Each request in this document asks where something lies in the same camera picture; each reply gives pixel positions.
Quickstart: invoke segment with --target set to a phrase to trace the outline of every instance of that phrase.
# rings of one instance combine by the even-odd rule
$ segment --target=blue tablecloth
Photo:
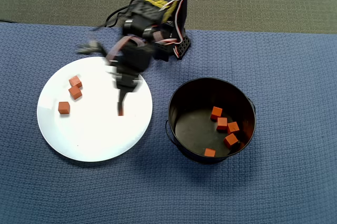
[[[188,31],[182,61],[143,74],[153,116],[142,139],[101,163],[65,158],[36,120],[44,84],[80,59],[89,27],[0,24],[0,223],[336,223],[337,35]],[[97,39],[110,49],[120,30]],[[216,165],[167,139],[173,92],[218,77],[255,104],[250,145]]]

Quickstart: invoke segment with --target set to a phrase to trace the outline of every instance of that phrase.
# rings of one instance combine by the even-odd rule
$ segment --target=cable
[[[110,18],[112,18],[113,15],[115,15],[117,12],[120,12],[120,11],[122,11],[122,10],[124,10],[124,9],[127,9],[128,7],[129,7],[129,5],[124,6],[124,7],[122,7],[122,8],[119,8],[119,9],[115,10],[113,13],[111,13],[111,14],[109,15],[109,17],[107,17],[107,19],[106,19],[106,21],[105,21],[104,27],[107,26],[107,24],[108,24]]]
[[[4,20],[4,19],[2,19],[2,18],[0,18],[0,22],[18,24],[18,22],[11,21],[11,20]]]
[[[164,10],[169,4],[172,4],[174,1],[179,1],[179,0],[171,0],[171,1],[169,1],[168,3],[164,4],[164,6],[161,7],[159,11]]]

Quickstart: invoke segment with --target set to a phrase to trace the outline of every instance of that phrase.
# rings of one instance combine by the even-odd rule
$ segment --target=wooden block
[[[74,76],[73,78],[69,79],[70,85],[73,86],[77,86],[77,87],[82,87],[82,82],[80,81],[80,79],[78,78],[78,76]]]
[[[231,133],[223,140],[223,142],[226,144],[226,147],[230,149],[233,145],[237,144],[239,141],[237,140],[235,135]]]
[[[217,119],[217,130],[226,130],[227,129],[227,118],[218,118]]]
[[[73,86],[69,89],[70,95],[73,97],[73,99],[78,99],[80,96],[82,96],[82,92],[77,86]]]
[[[60,114],[69,114],[70,113],[70,104],[68,102],[59,102],[58,111]]]
[[[205,150],[205,156],[206,157],[214,157],[215,156],[215,150],[214,149],[206,149]]]
[[[213,107],[212,114],[211,114],[211,120],[217,121],[219,117],[221,117],[222,109],[218,107]]]
[[[231,122],[227,124],[227,133],[237,133],[239,132],[239,126],[237,125],[236,122]]]

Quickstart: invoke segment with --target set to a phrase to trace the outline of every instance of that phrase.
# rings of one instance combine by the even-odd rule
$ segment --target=black wire
[[[117,16],[116,16],[116,20],[115,20],[115,23],[113,23],[112,25],[110,25],[110,26],[108,26],[108,27],[114,27],[116,24],[117,24],[117,22],[118,22],[118,19],[119,19],[119,17],[120,17],[120,15],[124,15],[124,14],[126,14],[127,13],[127,11],[131,8],[131,5],[132,5],[132,3],[134,2],[135,0],[131,0],[130,1],[130,3],[129,3],[129,5],[128,5],[128,8],[127,8],[127,10],[126,11],[124,11],[124,12],[119,12],[118,14],[117,14]]]
[[[112,18],[113,15],[115,15],[117,12],[120,12],[120,11],[122,11],[122,10],[124,10],[124,9],[127,9],[128,7],[129,7],[129,5],[124,6],[124,7],[122,7],[122,8],[119,8],[118,10],[114,11],[113,13],[111,13],[111,14],[109,15],[109,17],[107,17],[107,19],[106,19],[106,21],[105,21],[104,27],[107,26],[107,24],[108,24],[110,18]]]
[[[18,22],[11,21],[11,20],[3,20],[3,19],[1,19],[1,18],[0,18],[0,22],[18,24]]]
[[[122,8],[119,8],[118,10],[114,11],[113,13],[111,13],[111,14],[109,15],[109,17],[107,17],[107,19],[106,19],[104,25],[100,25],[100,26],[98,26],[98,27],[95,27],[94,29],[92,29],[92,31],[97,31],[97,30],[101,29],[102,27],[113,27],[113,26],[115,26],[115,25],[117,24],[117,22],[118,22],[118,19],[119,19],[120,15],[126,14],[126,13],[128,12],[128,10],[130,9],[130,6],[132,5],[132,3],[133,3],[134,1],[135,1],[135,0],[131,0],[130,3],[129,3],[129,5],[124,6],[124,7],[122,7]],[[116,13],[118,13],[118,14],[117,14],[117,16],[116,16],[115,23],[113,23],[112,25],[108,26],[109,22],[112,22],[112,21],[110,21],[110,19],[111,19]]]

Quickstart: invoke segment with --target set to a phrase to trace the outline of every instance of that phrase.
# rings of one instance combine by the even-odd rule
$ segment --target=white plate
[[[152,97],[145,80],[124,100],[124,116],[117,115],[119,90],[102,57],[74,61],[58,70],[44,86],[37,104],[43,137],[60,154],[95,162],[129,150],[143,136],[152,115]],[[74,100],[69,79],[82,81],[82,96]],[[70,114],[60,114],[58,103],[67,101]]]

